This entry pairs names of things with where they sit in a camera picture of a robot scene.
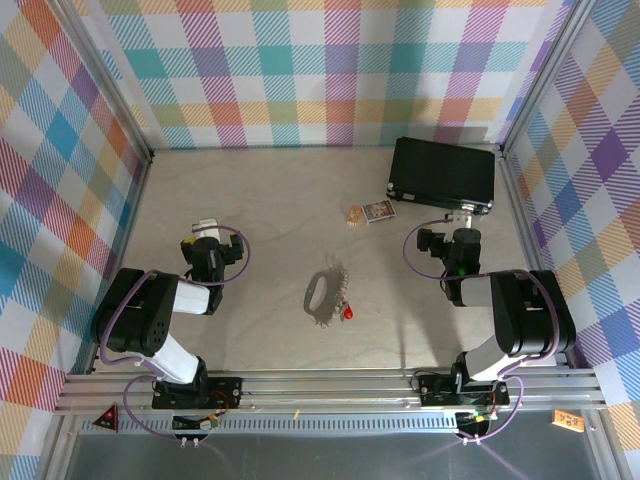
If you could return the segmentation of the steel key holder with rings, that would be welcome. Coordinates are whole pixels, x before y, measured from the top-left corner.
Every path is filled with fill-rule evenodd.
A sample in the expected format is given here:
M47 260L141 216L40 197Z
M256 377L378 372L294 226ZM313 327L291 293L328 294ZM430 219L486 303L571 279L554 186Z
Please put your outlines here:
M341 300L347 300L349 285L344 264L335 256L327 256L326 261L327 266L315 272L309 281L303 300L304 312L321 328L330 327L336 319L341 321L336 307Z

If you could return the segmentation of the colourful playing card box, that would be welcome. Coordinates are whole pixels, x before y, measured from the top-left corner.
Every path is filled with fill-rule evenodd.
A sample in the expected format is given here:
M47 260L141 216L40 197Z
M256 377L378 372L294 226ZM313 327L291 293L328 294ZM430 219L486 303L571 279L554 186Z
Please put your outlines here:
M364 204L362 213L367 224L392 219L396 216L396 211L390 200Z

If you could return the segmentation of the black hard case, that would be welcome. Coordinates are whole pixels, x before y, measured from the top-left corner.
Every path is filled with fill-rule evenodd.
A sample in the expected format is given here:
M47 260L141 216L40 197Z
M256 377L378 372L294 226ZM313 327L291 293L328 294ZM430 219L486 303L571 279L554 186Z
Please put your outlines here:
M491 151L400 137L394 147L387 196L486 215L495 201L495 167Z

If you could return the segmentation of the red triangle sign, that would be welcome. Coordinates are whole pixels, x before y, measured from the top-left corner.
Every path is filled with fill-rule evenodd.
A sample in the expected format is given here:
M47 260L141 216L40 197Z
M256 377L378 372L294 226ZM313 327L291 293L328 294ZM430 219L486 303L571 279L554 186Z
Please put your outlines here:
M93 425L113 432L118 432L118 404L114 402L94 422Z

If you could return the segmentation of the orange paper tag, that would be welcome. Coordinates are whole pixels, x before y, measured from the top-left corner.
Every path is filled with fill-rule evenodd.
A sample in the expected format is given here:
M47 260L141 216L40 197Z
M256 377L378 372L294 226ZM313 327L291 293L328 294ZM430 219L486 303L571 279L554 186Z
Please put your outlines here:
M582 416L560 409L553 411L552 424L577 433L585 431L585 421Z

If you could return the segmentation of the perforated metal strip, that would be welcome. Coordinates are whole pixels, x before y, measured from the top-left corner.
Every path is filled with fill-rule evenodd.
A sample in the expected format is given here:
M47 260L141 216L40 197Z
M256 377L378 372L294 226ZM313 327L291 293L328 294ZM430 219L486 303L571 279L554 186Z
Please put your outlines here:
M427 432L454 433L456 416L451 412L400 412L385 414L237 414L222 418L214 432Z

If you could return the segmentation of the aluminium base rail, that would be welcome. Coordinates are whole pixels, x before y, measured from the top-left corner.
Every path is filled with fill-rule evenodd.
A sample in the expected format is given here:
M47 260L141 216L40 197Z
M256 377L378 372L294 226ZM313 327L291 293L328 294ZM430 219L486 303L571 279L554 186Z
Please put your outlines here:
M591 369L566 366L526 367L515 372L524 383L507 382L509 404L524 410L594 410L606 407ZM301 415L325 413L398 413L424 409L409 386L409 369L248 370L213 372L213 377L240 377L241 399L233 414ZM95 372L71 375L65 381L56 415L100 414L122 402L122 392L135 372Z

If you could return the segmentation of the aluminium frame post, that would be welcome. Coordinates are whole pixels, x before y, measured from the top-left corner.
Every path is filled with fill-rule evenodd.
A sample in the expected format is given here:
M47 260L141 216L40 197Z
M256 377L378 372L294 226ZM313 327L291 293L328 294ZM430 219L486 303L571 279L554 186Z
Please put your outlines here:
M597 0L561 0L558 13L562 16L553 19L547 30L551 39L543 40L532 61L531 67L537 67L535 75L530 81L523 82L522 86L526 90L514 100L512 107L515 109L511 119L506 120L503 132L500 133L498 145L504 157L524 135L596 3Z
M70 37L71 43L79 52L80 57L86 64L86 69L91 74L97 87L104 94L107 103L112 108L114 115L120 122L134 149L139 156L144 159L146 165L152 164L154 150L145 139L115 79L111 75L102 55L91 39L71 0L46 0L46 2L62 25L64 31Z

